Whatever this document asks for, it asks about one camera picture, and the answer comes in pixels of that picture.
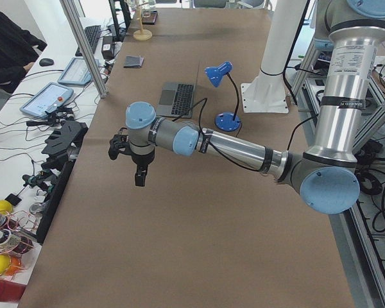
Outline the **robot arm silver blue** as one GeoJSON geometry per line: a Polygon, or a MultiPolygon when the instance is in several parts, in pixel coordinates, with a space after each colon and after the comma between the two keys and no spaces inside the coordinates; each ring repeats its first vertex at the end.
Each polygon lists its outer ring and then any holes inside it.
{"type": "Polygon", "coordinates": [[[333,45],[314,140],[302,154],[159,117],[146,102],[126,109],[125,153],[136,163],[135,183],[145,184],[157,147],[190,156],[215,153],[249,171],[273,175],[312,209],[339,214],[360,193],[352,152],[378,45],[385,40],[385,1],[320,1],[316,35],[333,45]]]}

